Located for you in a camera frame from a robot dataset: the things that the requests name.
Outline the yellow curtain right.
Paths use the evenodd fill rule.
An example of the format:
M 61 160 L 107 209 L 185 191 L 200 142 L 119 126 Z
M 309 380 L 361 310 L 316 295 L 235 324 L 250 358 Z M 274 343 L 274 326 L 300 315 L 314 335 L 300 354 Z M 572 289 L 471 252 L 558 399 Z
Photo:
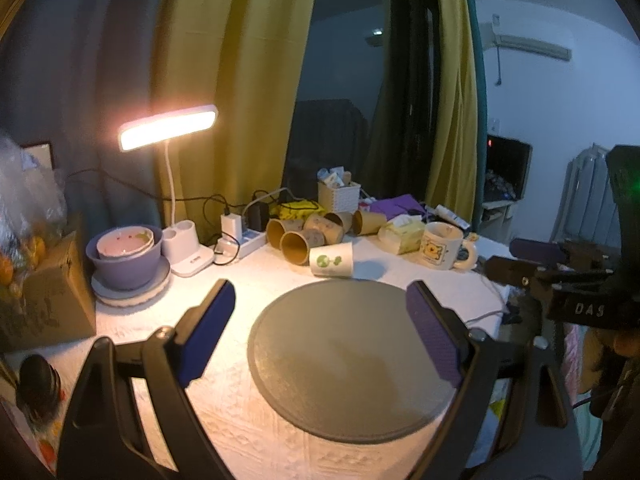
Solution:
M 426 199 L 473 217 L 477 174 L 477 86 L 468 0 L 438 0 L 440 79 Z

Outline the purple cloth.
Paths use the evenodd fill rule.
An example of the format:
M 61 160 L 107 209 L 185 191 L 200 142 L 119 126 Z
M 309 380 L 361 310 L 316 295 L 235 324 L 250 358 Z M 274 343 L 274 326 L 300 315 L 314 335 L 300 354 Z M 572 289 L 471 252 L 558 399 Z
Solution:
M 369 211 L 384 214 L 387 220 L 392 220 L 401 214 L 420 217 L 426 214 L 424 207 L 410 194 L 377 200 L 369 206 Z

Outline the dark round object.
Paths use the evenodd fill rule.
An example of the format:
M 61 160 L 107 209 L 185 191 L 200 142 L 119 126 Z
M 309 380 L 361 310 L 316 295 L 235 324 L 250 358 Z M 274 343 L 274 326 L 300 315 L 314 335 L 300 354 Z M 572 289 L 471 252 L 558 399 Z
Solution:
M 61 378 L 40 354 L 31 354 L 21 364 L 16 389 L 17 407 L 34 424 L 50 422 L 61 403 Z

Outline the black power adapter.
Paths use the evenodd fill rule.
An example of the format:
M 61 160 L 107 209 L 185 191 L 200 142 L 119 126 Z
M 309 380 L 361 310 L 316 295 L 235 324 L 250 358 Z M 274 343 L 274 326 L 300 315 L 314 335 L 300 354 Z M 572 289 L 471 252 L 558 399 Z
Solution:
M 246 212 L 247 227 L 253 231 L 265 232 L 270 220 L 269 205 L 257 202 L 250 205 Z

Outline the purple bowl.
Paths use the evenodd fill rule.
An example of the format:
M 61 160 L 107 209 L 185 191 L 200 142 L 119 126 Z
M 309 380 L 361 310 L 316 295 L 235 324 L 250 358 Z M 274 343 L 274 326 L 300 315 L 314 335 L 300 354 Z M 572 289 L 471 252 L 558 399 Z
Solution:
M 93 263 L 100 278 L 111 288 L 118 290 L 133 290 L 152 280 L 156 269 L 160 265 L 160 242 L 162 230 L 157 226 L 147 226 L 154 234 L 154 244 L 146 252 L 122 260 L 105 260 L 96 251 L 96 242 L 110 229 L 94 236 L 86 246 L 86 256 Z

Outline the cardboard box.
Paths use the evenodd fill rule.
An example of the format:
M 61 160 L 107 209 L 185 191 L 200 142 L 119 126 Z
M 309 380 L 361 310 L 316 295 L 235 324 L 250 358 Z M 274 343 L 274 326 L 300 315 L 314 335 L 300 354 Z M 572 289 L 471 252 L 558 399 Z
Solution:
M 22 296 L 1 293 L 1 350 L 65 344 L 96 333 L 96 306 L 88 281 L 84 237 L 73 230 L 23 282 Z

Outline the white air conditioner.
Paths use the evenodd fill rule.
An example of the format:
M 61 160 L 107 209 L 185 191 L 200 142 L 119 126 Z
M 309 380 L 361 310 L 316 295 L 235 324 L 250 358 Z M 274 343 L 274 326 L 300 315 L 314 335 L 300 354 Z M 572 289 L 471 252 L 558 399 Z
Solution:
M 480 41 L 484 51 L 495 47 L 542 55 L 564 62 L 570 62 L 573 57 L 571 48 L 536 38 L 497 34 L 494 25 L 490 23 L 480 24 Z

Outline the brown paper cup front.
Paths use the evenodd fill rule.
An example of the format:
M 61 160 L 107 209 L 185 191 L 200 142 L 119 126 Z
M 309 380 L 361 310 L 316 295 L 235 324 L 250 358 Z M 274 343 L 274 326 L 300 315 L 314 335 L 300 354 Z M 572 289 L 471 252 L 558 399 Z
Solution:
M 303 231 L 284 233 L 280 249 L 287 262 L 296 266 L 304 266 L 308 263 L 311 248 L 321 247 L 324 244 L 326 244 L 326 239 L 319 230 L 304 229 Z

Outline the yellow curtain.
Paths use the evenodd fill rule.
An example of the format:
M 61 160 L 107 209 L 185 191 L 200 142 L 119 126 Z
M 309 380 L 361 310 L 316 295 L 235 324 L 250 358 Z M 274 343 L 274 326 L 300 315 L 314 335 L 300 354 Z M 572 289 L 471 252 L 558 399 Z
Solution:
M 438 0 L 440 79 L 426 199 L 473 217 L 477 174 L 477 86 L 468 0 Z
M 163 192 L 208 244 L 226 208 L 281 184 L 314 0 L 164 0 L 156 29 L 157 113 L 213 104 L 207 131 L 157 152 Z

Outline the yellow bag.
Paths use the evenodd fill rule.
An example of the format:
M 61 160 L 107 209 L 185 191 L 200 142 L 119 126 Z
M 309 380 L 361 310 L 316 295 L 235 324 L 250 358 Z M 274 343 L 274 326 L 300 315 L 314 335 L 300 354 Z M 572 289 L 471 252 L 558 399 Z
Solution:
M 271 205 L 269 213 L 271 218 L 280 220 L 306 220 L 312 214 L 323 216 L 326 210 L 313 200 L 294 200 L 294 202 Z

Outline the pink inner bowl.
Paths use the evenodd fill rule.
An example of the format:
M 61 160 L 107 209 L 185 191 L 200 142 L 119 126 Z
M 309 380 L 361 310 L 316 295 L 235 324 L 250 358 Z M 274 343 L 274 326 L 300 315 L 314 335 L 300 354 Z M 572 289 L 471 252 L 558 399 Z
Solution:
M 103 234 L 96 242 L 101 259 L 122 260 L 149 250 L 154 234 L 145 226 L 124 226 Z

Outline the white radiator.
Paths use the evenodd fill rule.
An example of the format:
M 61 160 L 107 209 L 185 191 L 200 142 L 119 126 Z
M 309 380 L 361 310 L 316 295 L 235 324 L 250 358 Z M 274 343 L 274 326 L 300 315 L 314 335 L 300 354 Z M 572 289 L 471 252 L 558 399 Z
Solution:
M 582 150 L 568 165 L 561 203 L 550 240 L 578 240 L 620 249 L 620 218 L 605 156 L 598 144 Z

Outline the black television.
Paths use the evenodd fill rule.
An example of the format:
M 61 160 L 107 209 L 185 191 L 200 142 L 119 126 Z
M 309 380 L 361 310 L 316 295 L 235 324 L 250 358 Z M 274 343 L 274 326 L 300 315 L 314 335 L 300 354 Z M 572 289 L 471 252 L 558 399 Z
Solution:
M 484 201 L 521 200 L 532 155 L 530 144 L 490 134 L 487 137 Z

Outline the white cup green print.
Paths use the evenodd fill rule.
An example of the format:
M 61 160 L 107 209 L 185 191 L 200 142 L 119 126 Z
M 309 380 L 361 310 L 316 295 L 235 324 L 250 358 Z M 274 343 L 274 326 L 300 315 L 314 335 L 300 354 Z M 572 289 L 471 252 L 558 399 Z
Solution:
M 311 248 L 309 267 L 311 273 L 320 278 L 351 278 L 354 275 L 352 243 Z

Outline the cream mug with cartoon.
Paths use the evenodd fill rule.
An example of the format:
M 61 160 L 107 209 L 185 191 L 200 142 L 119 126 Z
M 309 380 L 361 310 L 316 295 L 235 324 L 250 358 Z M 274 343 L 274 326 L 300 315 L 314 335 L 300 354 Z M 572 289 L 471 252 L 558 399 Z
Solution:
M 469 271 L 475 268 L 475 243 L 463 232 L 445 222 L 430 222 L 424 228 L 419 248 L 420 261 L 434 270 Z

